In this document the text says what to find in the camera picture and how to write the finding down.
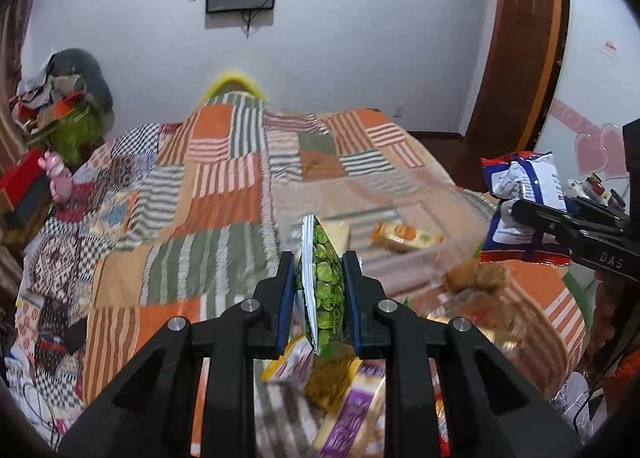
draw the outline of green bag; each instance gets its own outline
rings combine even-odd
[[[332,343],[343,339],[344,273],[340,257],[313,215],[302,221],[296,288],[296,307],[298,316],[305,319],[306,338],[316,355],[325,354]]]
[[[101,140],[102,125],[87,101],[78,102],[69,114],[60,118],[49,135],[51,149],[62,156],[71,170],[84,162],[80,147],[85,144],[94,146],[100,144]]]

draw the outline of pink toy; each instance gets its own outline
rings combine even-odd
[[[44,169],[47,177],[51,180],[49,189],[53,201],[60,205],[66,204],[71,198],[74,184],[71,180],[71,171],[65,167],[62,157],[56,152],[47,151],[44,158],[38,159],[38,165]]]

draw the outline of red box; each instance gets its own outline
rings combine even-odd
[[[39,148],[31,149],[0,178],[0,213],[15,210],[27,189],[44,172],[38,165],[41,156]]]

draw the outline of patchwork quilt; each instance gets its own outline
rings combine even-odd
[[[424,224],[435,214],[460,234],[485,225],[478,201],[453,199],[446,172],[381,112],[284,113],[244,93],[216,96],[181,124],[130,130],[99,148],[74,184],[72,202],[28,247],[7,359],[14,396],[52,445],[167,319],[218,316],[274,275],[305,214],[348,222],[365,270],[392,256],[370,246],[380,220]],[[63,336],[83,319],[86,337],[78,330],[70,354]],[[536,332],[528,351],[549,371],[541,390],[571,369],[584,323],[569,331],[566,340],[551,324]],[[203,395],[204,380],[194,454]],[[322,421],[303,397],[259,378],[255,416],[266,457],[303,455]]]

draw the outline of yellow snack package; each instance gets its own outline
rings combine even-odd
[[[361,361],[353,354],[322,358],[314,354],[304,336],[289,342],[284,355],[264,369],[260,378],[272,384],[286,383],[316,406],[329,411],[353,380]]]
[[[434,236],[411,225],[380,222],[371,233],[370,240],[397,252],[424,250],[439,245],[444,236]]]

